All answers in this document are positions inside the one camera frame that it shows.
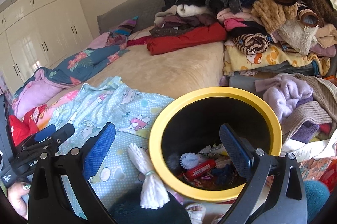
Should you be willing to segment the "left hand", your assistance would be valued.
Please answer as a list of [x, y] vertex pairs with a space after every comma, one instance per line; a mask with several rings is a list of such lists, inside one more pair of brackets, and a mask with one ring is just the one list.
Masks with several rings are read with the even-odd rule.
[[31, 185], [27, 182], [15, 182], [7, 191], [7, 197], [15, 211], [28, 220], [28, 205], [23, 196], [29, 194]]

